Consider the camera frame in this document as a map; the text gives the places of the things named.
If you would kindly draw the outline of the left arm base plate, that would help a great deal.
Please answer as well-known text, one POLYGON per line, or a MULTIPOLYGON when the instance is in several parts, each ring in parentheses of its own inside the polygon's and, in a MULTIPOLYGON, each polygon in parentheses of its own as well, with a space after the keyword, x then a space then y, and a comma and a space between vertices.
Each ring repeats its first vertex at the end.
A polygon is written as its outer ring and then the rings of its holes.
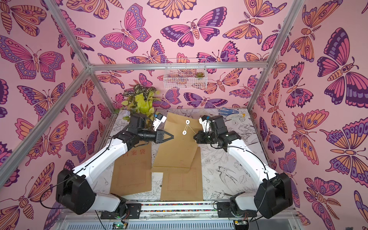
POLYGON ((123 206, 118 208, 117 211, 103 211, 100 215, 100 219, 138 219, 140 217, 141 208, 141 203, 124 204, 123 206))

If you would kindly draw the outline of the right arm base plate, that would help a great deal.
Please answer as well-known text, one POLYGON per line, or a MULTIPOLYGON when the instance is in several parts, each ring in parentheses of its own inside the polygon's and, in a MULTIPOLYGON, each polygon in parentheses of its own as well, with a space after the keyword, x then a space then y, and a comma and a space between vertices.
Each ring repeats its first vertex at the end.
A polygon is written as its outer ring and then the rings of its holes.
POLYGON ((254 210, 240 210, 233 202, 215 201, 213 207, 217 210, 220 218, 257 217, 254 210))

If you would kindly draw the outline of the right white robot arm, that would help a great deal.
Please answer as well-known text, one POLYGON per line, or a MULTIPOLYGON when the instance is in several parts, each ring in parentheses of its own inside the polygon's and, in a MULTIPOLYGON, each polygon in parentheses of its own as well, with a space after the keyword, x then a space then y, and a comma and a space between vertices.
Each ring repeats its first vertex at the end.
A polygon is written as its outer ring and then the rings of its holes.
POLYGON ((194 135, 198 144, 208 144, 224 150, 234 157, 249 173, 258 187, 255 195, 238 193, 230 198, 234 215, 250 211, 270 219, 293 205, 291 179, 285 173, 277 173, 255 155, 235 131, 228 131, 223 116, 202 116, 202 130, 194 135))

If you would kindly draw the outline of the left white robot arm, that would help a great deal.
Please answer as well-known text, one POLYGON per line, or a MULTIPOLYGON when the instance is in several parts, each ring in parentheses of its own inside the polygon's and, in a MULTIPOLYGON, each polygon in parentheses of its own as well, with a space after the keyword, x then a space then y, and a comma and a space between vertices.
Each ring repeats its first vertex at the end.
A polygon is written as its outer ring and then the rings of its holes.
POLYGON ((172 134, 161 129, 120 131, 92 158, 58 174, 56 201, 77 215, 88 211, 105 211, 116 217, 126 216, 126 199, 118 195, 96 193, 92 189, 93 183, 108 166, 137 146, 140 141, 160 144, 173 138, 172 134))

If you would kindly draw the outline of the brown kraft file bag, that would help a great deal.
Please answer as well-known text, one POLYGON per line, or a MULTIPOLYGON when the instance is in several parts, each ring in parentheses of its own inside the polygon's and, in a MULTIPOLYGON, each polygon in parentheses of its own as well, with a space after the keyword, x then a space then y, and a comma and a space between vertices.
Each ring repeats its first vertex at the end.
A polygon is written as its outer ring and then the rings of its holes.
POLYGON ((159 145, 151 171, 187 173, 198 148, 193 137, 202 129, 197 119, 168 113, 164 130, 173 134, 174 139, 159 145))

